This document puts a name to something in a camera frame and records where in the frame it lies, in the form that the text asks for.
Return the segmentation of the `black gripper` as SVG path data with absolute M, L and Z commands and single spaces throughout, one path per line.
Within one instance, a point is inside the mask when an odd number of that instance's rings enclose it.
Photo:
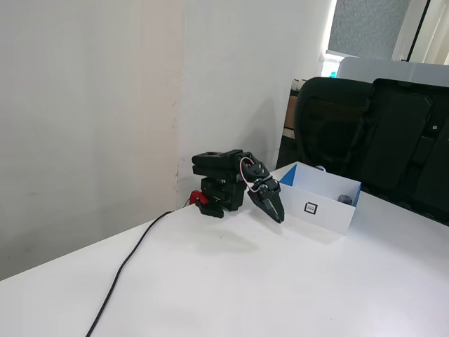
M 285 211 L 280 198 L 281 187 L 279 182 L 271 174 L 248 176 L 248 182 L 252 183 L 248 196 L 259 209 L 264 211 L 272 220 L 283 222 Z

